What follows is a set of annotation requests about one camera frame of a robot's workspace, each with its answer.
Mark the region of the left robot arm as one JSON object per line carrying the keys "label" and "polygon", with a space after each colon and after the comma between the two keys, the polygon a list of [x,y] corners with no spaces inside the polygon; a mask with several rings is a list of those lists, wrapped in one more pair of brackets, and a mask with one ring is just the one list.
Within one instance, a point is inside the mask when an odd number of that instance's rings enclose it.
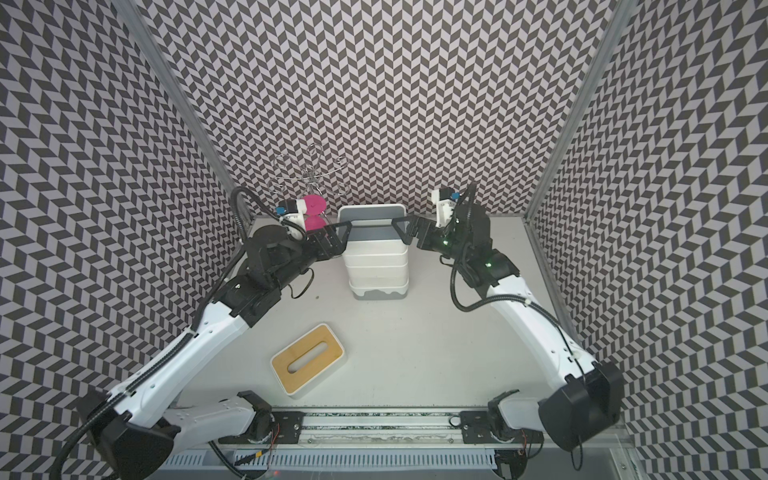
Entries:
{"label": "left robot arm", "polygon": [[250,390],[202,407],[172,404],[206,365],[280,302],[285,287],[314,263],[340,256],[351,230],[350,222],[341,222],[301,239],[282,225],[256,230],[189,327],[127,380],[78,400],[82,425],[57,455],[52,478],[60,478],[66,456],[81,439],[95,447],[117,479],[145,479],[170,456],[225,437],[270,443],[277,426],[272,408]]}

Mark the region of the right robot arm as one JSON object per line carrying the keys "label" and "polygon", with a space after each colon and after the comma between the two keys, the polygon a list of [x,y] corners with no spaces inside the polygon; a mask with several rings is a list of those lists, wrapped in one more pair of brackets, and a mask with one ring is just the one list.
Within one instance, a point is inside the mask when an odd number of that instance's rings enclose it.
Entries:
{"label": "right robot arm", "polygon": [[454,306],[464,313],[492,306],[541,369],[548,396],[501,397],[496,408],[505,426],[544,432],[559,448],[572,452],[619,421],[623,373],[581,347],[539,304],[516,265],[494,248],[483,207],[458,205],[445,223],[409,215],[391,225],[404,244],[451,260],[449,293]]}

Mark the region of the grey lid tissue box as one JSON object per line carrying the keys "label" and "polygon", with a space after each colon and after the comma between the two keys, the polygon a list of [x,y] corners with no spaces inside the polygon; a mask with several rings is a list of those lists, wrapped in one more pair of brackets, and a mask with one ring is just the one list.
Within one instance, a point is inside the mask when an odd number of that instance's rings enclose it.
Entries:
{"label": "grey lid tissue box", "polygon": [[353,285],[393,285],[406,284],[409,280],[407,266],[362,266],[348,267],[349,280]]}
{"label": "grey lid tissue box", "polygon": [[405,217],[402,204],[346,205],[338,220],[350,222],[346,255],[400,254],[406,245],[392,226],[392,220]]}

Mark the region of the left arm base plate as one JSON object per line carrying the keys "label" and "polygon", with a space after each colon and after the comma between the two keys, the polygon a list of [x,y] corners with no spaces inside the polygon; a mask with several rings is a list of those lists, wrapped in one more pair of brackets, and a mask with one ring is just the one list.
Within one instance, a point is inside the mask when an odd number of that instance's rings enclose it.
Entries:
{"label": "left arm base plate", "polygon": [[219,444],[297,444],[302,432],[305,413],[302,411],[260,411],[246,428],[245,432],[235,436],[225,436]]}

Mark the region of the all white tissue box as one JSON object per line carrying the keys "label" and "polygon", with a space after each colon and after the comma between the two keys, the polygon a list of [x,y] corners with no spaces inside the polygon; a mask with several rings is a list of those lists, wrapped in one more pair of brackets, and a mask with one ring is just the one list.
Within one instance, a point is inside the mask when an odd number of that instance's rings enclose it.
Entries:
{"label": "all white tissue box", "polygon": [[407,297],[407,292],[368,290],[363,293],[353,292],[353,296],[356,300],[361,301],[400,300]]}

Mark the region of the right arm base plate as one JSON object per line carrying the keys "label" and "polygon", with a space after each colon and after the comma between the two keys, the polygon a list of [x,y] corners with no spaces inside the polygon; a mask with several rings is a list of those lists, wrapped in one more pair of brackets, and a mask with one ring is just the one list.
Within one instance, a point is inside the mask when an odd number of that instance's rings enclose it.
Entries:
{"label": "right arm base plate", "polygon": [[451,428],[460,431],[465,444],[537,445],[544,441],[542,432],[512,428],[500,414],[487,410],[461,411],[458,415],[451,416],[448,423]]}

